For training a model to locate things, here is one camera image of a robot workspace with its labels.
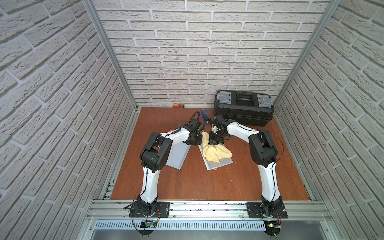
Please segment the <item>yellow cleaning cloth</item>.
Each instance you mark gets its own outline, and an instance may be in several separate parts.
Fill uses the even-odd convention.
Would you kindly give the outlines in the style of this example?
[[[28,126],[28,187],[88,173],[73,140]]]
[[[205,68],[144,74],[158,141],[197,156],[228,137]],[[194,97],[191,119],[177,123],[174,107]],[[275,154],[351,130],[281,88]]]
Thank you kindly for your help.
[[[208,162],[220,164],[220,160],[230,159],[233,154],[224,145],[209,144],[209,134],[202,132],[202,151],[203,156]]]

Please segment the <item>white mesh document bag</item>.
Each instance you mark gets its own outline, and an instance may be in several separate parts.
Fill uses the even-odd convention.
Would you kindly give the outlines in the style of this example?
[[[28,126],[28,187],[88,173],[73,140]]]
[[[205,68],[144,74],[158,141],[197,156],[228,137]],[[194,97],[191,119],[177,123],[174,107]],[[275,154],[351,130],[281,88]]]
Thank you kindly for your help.
[[[233,163],[233,160],[231,158],[232,155],[230,155],[229,158],[217,158],[217,160],[218,160],[217,162],[216,161],[208,161],[204,155],[204,151],[203,151],[203,148],[201,145],[199,145],[199,149],[200,149],[200,152],[202,154],[202,157],[203,157],[203,160],[204,160],[204,163],[205,163],[207,170],[215,171],[218,168],[221,168],[221,167],[224,167],[224,166],[227,166],[227,165],[230,165]]]
[[[191,146],[183,142],[172,145],[166,165],[180,170],[184,164],[190,147]]]

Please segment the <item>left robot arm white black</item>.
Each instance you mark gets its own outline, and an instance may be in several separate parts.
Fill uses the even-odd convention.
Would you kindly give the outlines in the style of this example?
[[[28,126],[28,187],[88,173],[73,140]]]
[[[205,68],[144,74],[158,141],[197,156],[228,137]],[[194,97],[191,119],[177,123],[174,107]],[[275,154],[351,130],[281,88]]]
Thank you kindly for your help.
[[[137,197],[139,211],[146,217],[156,211],[158,182],[161,170],[166,166],[172,149],[179,146],[197,146],[202,143],[204,129],[192,131],[188,127],[178,127],[167,133],[151,133],[140,160],[143,166],[143,186]]]

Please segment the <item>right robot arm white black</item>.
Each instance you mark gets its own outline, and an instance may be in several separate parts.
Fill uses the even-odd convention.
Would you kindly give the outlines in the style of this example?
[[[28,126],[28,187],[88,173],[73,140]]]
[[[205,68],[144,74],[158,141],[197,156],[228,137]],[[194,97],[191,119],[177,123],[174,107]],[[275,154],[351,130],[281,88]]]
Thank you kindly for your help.
[[[211,125],[210,143],[222,144],[225,137],[235,136],[249,144],[251,158],[258,165],[262,181],[260,214],[266,218],[277,215],[278,210],[283,207],[283,199],[276,176],[278,149],[270,132],[252,129],[221,116],[215,117]]]

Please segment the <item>blue tool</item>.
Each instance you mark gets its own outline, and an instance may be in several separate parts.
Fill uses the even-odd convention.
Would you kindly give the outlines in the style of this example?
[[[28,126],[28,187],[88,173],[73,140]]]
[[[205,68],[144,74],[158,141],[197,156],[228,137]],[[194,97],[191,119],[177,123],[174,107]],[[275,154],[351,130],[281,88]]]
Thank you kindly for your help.
[[[209,123],[209,117],[208,117],[208,114],[207,114],[205,109],[201,110],[201,115],[202,115],[204,125],[209,125],[210,124]]]

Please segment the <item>orange black utility knife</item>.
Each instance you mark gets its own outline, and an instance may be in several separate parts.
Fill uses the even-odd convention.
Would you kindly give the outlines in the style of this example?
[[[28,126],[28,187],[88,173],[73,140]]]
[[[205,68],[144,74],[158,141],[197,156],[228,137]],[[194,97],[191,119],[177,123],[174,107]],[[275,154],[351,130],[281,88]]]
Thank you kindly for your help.
[[[173,108],[184,108],[185,105],[182,105],[182,104],[178,104],[178,105],[173,105]]]

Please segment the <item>black plastic toolbox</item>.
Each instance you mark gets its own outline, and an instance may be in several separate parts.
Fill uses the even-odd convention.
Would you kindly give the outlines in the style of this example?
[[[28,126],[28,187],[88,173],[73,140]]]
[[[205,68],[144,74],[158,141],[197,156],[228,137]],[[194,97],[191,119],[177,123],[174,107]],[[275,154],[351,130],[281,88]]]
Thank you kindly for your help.
[[[218,90],[214,114],[242,125],[264,127],[273,119],[274,105],[271,96],[267,94]]]

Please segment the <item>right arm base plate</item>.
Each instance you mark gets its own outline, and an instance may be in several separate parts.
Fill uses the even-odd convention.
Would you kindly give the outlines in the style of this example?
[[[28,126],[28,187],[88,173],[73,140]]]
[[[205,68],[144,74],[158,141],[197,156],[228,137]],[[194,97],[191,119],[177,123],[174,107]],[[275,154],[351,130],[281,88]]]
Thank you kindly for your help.
[[[248,216],[250,219],[274,219],[281,217],[282,219],[288,218],[288,213],[283,203],[262,203],[262,202],[248,202],[246,203]]]

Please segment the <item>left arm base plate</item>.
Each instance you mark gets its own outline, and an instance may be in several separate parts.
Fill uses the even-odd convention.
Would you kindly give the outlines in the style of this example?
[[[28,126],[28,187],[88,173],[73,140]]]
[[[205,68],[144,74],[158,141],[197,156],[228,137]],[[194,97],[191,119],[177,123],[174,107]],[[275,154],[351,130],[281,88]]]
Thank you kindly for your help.
[[[134,202],[131,205],[129,216],[131,218],[168,218],[170,205],[170,202],[156,202],[155,205],[147,203],[140,205],[138,202]]]

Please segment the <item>aluminium front rail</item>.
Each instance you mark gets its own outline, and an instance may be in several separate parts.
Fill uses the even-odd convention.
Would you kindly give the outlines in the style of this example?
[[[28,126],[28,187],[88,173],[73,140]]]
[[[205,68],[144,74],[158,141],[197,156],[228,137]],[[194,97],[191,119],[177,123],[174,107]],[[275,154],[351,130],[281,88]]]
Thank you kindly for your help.
[[[130,200],[94,200],[86,213],[87,220],[129,220]],[[264,220],[278,217],[284,221],[331,221],[328,209],[323,202],[285,201],[281,213],[273,218],[261,215],[259,204],[247,201],[187,201],[167,200],[167,204],[148,217],[161,220]]]

